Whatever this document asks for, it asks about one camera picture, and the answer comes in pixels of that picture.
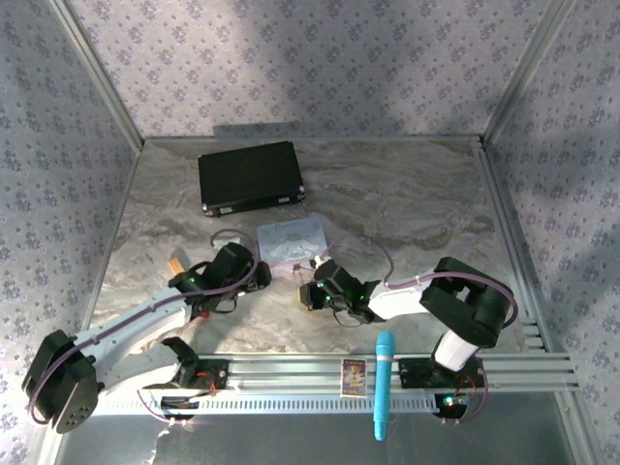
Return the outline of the grey sheet metal panel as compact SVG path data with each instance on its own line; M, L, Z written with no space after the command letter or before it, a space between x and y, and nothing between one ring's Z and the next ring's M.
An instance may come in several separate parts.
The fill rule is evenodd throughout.
M395 414L378 442L369 414L236 415L190 428L148 415L96 416L38 465L590 465L556 398L492 394L470 421Z

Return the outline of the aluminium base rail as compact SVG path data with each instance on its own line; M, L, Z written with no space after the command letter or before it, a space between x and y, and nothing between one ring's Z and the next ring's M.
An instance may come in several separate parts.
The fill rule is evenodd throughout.
M239 394L336 394L341 354L218 355L229 362L225 390ZM566 354L480 355L491 392L577 391L579 383Z

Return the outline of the black controller board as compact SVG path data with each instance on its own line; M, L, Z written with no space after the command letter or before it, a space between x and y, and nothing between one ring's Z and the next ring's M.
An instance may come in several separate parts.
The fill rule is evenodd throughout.
M181 396L163 396L160 402L163 417L178 421L191 419L199 406L198 401Z
M436 394L437 411L434 416L441 420L461 421L467 412L469 399L464 394Z

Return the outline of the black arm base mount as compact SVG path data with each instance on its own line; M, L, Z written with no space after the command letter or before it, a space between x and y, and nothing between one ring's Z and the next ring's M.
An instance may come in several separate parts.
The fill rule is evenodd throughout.
M216 392L227 386L229 362L222 358L200 358L194 374L190 378L189 388Z
M403 388L482 388L483 375L472 357L456 372L440 366L430 358L400 358L398 374Z

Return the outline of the blue marker pen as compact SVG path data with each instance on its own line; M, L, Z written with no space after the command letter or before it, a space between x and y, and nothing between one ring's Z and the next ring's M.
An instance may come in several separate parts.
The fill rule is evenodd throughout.
M375 392L373 408L374 437L382 442L388 433L391 368L395 354L395 336L391 331L382 331L377 338Z

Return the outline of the colourful trading card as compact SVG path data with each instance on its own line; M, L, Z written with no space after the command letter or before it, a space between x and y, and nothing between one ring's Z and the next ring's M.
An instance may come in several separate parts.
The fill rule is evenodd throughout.
M341 361L340 396L365 398L366 395L366 360L343 358Z

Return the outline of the light blue cartoon card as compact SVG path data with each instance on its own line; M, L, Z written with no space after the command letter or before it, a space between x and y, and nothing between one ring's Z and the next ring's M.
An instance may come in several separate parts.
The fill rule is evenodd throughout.
M323 224L318 217L261 225L256 233L261 259L275 273L308 264L327 248Z

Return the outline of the aluminium side rail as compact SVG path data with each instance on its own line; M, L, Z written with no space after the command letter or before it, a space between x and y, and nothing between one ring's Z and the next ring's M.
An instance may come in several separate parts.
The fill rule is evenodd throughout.
M531 369L519 370L521 387L532 391L576 392L579 383L568 353L552 336L543 318L543 303L518 245L520 229L509 212L510 197L501 190L499 175L480 140L476 141L475 164L482 185L485 208L493 224L491 251L478 264L492 277L507 284L518 306L515 322L502 331L500 339L510 340Z

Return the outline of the black hard case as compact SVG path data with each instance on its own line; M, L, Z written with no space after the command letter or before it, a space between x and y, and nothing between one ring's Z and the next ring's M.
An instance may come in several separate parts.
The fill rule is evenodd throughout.
M290 141L204 154L198 168L207 217L298 203L306 196Z

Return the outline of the aluminium frame post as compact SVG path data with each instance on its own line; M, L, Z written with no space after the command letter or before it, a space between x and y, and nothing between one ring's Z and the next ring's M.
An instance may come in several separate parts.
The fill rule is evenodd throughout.
M133 152L140 155L144 146L140 131L114 87L96 49L91 44L86 30L80 24L70 0L46 0L46 2L76 49L78 58L111 112L115 123L130 144Z
M541 64L544 55L552 45L575 0L548 0L542 17L534 29L531 40L515 67L509 84L493 111L482 135L483 148L493 144L500 136L526 91L527 85Z

